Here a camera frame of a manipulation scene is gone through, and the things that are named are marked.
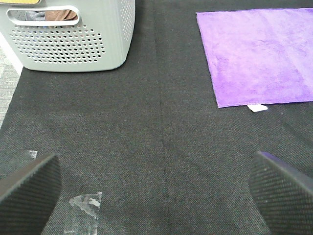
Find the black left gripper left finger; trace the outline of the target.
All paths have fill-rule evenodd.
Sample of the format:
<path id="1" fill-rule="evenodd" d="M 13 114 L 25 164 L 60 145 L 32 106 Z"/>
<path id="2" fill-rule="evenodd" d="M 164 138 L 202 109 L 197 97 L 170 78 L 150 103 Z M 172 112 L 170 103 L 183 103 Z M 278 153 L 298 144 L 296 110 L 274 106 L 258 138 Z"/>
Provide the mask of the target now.
<path id="1" fill-rule="evenodd" d="M 56 154 L 46 154 L 0 182 L 0 233 L 39 235 L 61 193 L 61 168 Z"/>

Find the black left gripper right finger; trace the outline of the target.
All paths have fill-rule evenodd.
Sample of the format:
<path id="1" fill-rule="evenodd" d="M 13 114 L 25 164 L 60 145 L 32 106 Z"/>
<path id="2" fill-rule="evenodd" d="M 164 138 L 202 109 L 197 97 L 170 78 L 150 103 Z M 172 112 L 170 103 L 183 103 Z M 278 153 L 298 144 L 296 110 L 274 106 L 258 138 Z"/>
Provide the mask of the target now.
<path id="1" fill-rule="evenodd" d="M 268 152 L 254 154 L 249 190 L 273 235 L 313 233 L 313 180 Z"/>

